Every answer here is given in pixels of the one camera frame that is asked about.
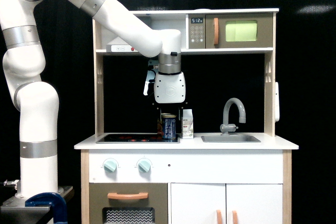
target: microwave window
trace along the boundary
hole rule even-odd
[[[227,42],[256,41],[256,20],[230,20],[225,25],[225,39]]]
[[[192,18],[191,24],[201,24],[203,23],[203,18]]]

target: small carton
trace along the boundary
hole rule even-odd
[[[194,138],[194,120],[192,110],[183,110],[182,138]]]

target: can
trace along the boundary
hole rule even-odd
[[[176,115],[169,113],[162,113],[162,138],[172,139],[176,138]]]

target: robotic arm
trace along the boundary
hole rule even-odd
[[[10,96],[20,111],[21,196],[57,192],[58,95],[41,81],[45,57],[34,7],[42,0],[0,0],[0,25],[7,52],[3,68]],[[117,0],[68,0],[147,57],[159,55],[158,103],[183,102],[180,32],[154,31]]]

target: oven window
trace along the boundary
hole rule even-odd
[[[256,41],[256,20],[233,20],[227,21],[225,27],[226,41]]]
[[[104,224],[155,223],[155,210],[152,207],[105,207]]]

